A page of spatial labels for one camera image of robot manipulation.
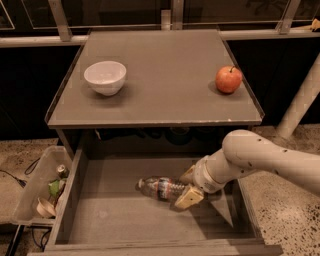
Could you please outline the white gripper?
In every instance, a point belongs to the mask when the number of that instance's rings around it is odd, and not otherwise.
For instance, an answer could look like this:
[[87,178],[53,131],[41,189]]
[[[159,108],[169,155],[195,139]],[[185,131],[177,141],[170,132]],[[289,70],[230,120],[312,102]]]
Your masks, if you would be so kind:
[[221,190],[227,183],[229,165],[225,158],[205,156],[196,165],[192,165],[179,178],[187,185],[175,202],[178,209],[185,210],[204,199],[204,192],[213,194]]

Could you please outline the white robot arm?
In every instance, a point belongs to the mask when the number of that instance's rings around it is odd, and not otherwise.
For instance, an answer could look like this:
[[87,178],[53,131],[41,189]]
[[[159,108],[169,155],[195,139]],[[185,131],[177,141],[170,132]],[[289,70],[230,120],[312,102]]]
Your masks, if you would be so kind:
[[236,179],[268,171],[319,196],[320,156],[280,147],[248,130],[228,133],[222,148],[191,166],[180,181],[186,188],[175,202],[185,210]]

